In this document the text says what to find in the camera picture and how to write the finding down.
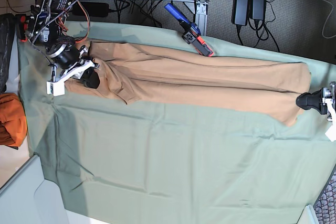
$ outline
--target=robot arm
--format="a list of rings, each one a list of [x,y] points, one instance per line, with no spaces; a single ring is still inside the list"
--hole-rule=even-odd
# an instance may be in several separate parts
[[[297,97],[296,105],[304,110],[315,109],[321,115],[328,115],[332,122],[332,110],[335,111],[336,82],[331,82],[329,88],[322,88],[314,93],[304,93]]]
[[[76,40],[67,36],[65,22],[68,11],[79,0],[35,0],[31,15],[17,15],[17,35],[28,41],[50,62],[51,80],[47,82],[47,93],[55,96],[65,93],[64,82],[69,78],[79,79],[86,87],[96,89],[99,84],[99,66],[85,57],[86,47],[78,50]],[[56,68],[63,71],[57,77]]]

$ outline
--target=green cloth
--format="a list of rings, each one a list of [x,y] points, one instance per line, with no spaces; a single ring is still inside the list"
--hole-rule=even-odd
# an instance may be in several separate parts
[[[75,36],[85,25],[67,23]],[[195,51],[177,32],[152,27],[92,23],[90,37]],[[336,80],[328,63],[205,40],[218,56],[305,62],[313,91]],[[28,43],[19,56],[30,154],[70,211],[113,224],[296,223],[336,163],[336,143],[324,135],[330,123],[315,110],[286,127],[259,113],[54,98],[43,56]]]

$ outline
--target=white bracket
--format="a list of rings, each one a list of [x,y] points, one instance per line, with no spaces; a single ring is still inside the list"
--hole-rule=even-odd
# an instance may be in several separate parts
[[[74,75],[84,72],[88,68],[95,67],[96,65],[91,60],[83,60],[85,61],[82,66],[74,67],[71,70],[65,72],[62,76],[58,78],[58,80],[47,81],[47,94],[53,94],[55,97],[59,95],[65,94],[65,85],[68,79],[73,77]]]

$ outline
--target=black power brick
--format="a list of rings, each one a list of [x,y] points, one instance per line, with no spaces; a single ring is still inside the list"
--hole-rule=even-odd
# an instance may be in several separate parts
[[[266,0],[250,0],[249,17],[254,20],[265,20]]]
[[[246,26],[249,0],[233,0],[231,22],[234,25]]]
[[[81,4],[87,10],[90,17],[106,18],[109,13],[113,12],[108,3],[81,2]],[[76,16],[85,16],[79,5],[74,5],[71,12]]]

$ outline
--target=orange cloth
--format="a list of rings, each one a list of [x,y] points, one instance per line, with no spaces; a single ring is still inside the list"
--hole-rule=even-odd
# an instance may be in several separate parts
[[[16,94],[0,95],[0,145],[19,147],[27,135],[27,121]]]

